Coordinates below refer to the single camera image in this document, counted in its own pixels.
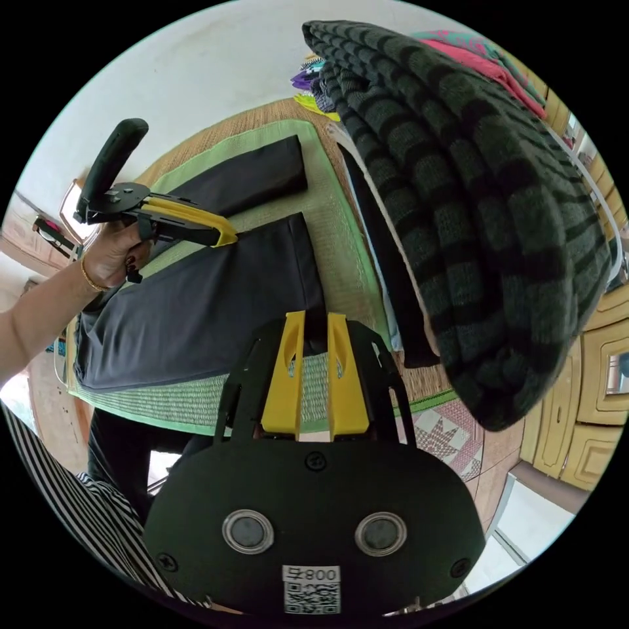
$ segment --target leg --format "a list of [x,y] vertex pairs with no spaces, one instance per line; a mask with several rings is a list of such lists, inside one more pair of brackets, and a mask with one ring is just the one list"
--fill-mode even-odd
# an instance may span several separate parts
[[123,419],[94,410],[88,442],[88,474],[117,487],[146,521],[151,499],[147,494],[151,451],[184,451],[191,435]]

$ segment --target wooden cabinet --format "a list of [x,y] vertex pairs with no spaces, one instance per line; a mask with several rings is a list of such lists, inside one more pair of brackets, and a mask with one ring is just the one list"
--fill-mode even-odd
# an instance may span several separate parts
[[585,332],[582,339],[586,377],[577,421],[622,426],[629,412],[629,393],[609,391],[609,365],[613,356],[629,352],[629,318]]
[[614,454],[621,432],[621,427],[577,425],[561,480],[581,489],[594,489]]
[[28,269],[49,276],[67,266],[68,260],[33,231],[37,216],[19,197],[11,197],[2,224],[2,240],[6,243],[3,251]]
[[629,284],[601,297],[585,330],[595,330],[629,319]]
[[533,466],[559,478],[572,439],[581,391],[581,344],[570,350],[555,385],[542,401],[539,441]]
[[525,419],[524,461],[581,489],[596,486],[629,415],[629,393],[610,388],[610,366],[617,364],[611,359],[625,352],[627,316],[579,337],[554,386]]

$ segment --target white tube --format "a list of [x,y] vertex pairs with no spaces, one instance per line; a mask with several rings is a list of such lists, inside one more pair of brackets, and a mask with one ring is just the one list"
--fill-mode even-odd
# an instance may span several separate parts
[[603,211],[607,216],[607,220],[609,221],[609,224],[611,225],[611,228],[614,232],[614,238],[616,240],[616,260],[614,261],[614,264],[612,264],[611,271],[609,272],[609,280],[607,280],[607,283],[610,283],[618,275],[620,271],[620,265],[622,264],[622,242],[620,241],[620,232],[618,231],[618,225],[616,224],[614,216],[609,209],[609,205],[607,205],[607,201],[605,201],[605,197],[598,189],[598,186],[592,179],[592,176],[588,172],[588,169],[578,160],[577,156],[568,148],[566,143],[550,127],[548,127],[548,131],[550,135],[555,138],[557,144],[565,151],[566,155],[570,158],[572,163],[579,169],[579,172],[585,177],[585,180],[590,185],[590,188],[592,188],[592,192],[594,192],[594,195],[599,200],[601,207],[603,208]]

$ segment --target cabinet door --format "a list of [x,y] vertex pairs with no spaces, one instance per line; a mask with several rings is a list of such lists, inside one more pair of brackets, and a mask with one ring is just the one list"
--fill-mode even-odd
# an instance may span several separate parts
[[581,390],[581,342],[578,339],[560,376],[542,402],[539,439],[533,466],[559,478],[577,418]]
[[629,284],[603,295],[587,322],[586,330],[612,325],[629,317]]
[[578,424],[561,480],[581,489],[594,489],[614,454],[621,432],[620,427]]
[[544,400],[541,400],[524,418],[524,435],[522,436],[522,445],[520,446],[520,458],[523,461],[527,461],[527,463],[533,464],[535,459],[539,432],[542,425],[543,409]]
[[613,385],[622,380],[619,356],[629,352],[629,318],[583,334],[583,387],[577,421],[623,425],[629,412],[629,393]]

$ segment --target striped shirt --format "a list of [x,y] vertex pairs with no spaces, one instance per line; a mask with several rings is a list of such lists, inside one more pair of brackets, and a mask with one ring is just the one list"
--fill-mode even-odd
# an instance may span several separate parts
[[162,579],[144,545],[138,515],[120,491],[87,474],[76,476],[66,470],[30,428],[4,404],[0,407],[29,476],[80,544],[122,577],[172,599],[211,608],[211,602],[190,600]]

